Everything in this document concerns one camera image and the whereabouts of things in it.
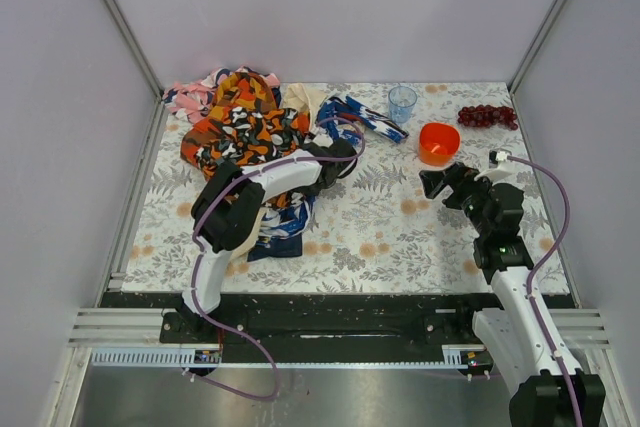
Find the dark blue denim jeans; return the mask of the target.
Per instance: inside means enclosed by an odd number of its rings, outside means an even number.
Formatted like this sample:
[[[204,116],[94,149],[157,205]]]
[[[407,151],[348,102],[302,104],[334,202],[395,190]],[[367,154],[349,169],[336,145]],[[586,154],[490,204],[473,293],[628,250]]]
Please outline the dark blue denim jeans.
[[[302,236],[259,239],[249,250],[247,260],[255,262],[265,258],[296,258],[303,254]]]

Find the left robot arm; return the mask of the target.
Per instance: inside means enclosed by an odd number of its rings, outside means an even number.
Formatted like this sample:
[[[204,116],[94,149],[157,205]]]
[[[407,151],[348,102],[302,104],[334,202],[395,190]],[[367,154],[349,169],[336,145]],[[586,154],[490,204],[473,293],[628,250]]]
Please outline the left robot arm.
[[[361,154],[338,139],[328,147],[310,143],[259,165],[219,162],[191,209],[199,252],[182,294],[186,307],[200,316],[217,309],[232,253],[249,239],[266,201],[287,192],[316,195],[355,167]]]

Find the blue white patterned cloth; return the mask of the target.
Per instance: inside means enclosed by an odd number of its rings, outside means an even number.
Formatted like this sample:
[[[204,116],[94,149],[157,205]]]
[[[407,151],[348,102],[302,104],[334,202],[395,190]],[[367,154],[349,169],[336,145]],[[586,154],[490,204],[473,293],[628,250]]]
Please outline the blue white patterned cloth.
[[[320,107],[317,121],[321,123],[322,133],[329,135],[331,140],[344,139],[354,148],[359,145],[360,136],[353,130],[339,129],[346,121],[360,122],[366,129],[399,144],[408,133],[391,118],[375,112],[354,98],[347,96],[345,100],[337,96],[329,97]],[[293,192],[291,204],[287,207],[274,207],[262,219],[259,239],[289,238],[302,236],[313,220],[314,204],[318,194]]]

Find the orange camouflage cloth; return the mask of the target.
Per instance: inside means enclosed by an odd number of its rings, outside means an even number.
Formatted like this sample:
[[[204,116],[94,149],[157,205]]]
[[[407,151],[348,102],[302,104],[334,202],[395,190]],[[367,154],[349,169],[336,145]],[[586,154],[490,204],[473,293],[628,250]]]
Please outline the orange camouflage cloth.
[[[220,160],[258,165],[302,146],[310,115],[279,105],[258,74],[234,72],[214,91],[209,112],[183,137],[180,157],[211,178]]]

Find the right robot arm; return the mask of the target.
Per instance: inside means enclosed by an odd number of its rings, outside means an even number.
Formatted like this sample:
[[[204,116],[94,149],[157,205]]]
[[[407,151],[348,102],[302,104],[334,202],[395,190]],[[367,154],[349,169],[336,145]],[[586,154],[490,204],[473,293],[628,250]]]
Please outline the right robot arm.
[[[584,371],[544,301],[520,234],[524,192],[505,182],[499,166],[479,172],[460,162],[419,174],[426,198],[444,189],[446,208],[474,227],[474,261],[500,305],[474,313],[472,329],[491,355],[511,396],[514,426],[597,426],[606,391]]]

